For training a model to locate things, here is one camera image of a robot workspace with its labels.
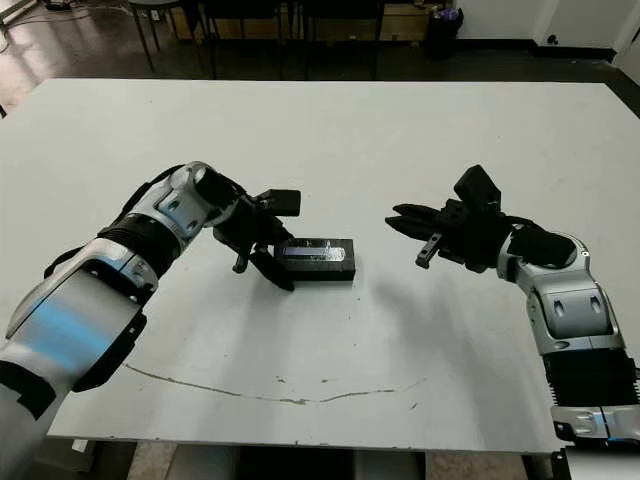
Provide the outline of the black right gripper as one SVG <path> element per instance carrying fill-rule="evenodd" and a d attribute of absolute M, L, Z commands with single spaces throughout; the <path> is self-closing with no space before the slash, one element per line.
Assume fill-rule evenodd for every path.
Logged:
<path fill-rule="evenodd" d="M 411 239 L 426 241 L 415 261 L 425 269 L 436 255 L 476 273 L 495 268 L 501 245 L 511 231 L 495 199 L 479 204 L 448 199 L 441 209 L 404 203 L 395 205 L 393 211 L 398 216 L 387 217 L 388 226 Z"/>

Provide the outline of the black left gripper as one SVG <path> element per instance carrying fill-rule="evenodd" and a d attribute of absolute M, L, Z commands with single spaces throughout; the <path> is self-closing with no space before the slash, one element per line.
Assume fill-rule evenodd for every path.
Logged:
<path fill-rule="evenodd" d="M 237 255 L 232 267 L 235 273 L 244 273 L 252 263 L 272 284 L 293 292 L 295 286 L 289 272 L 269 252 L 270 246 L 294 238 L 273 214 L 274 200 L 274 191 L 256 197 L 241 196 L 231 215 L 213 227 L 213 236 Z"/>

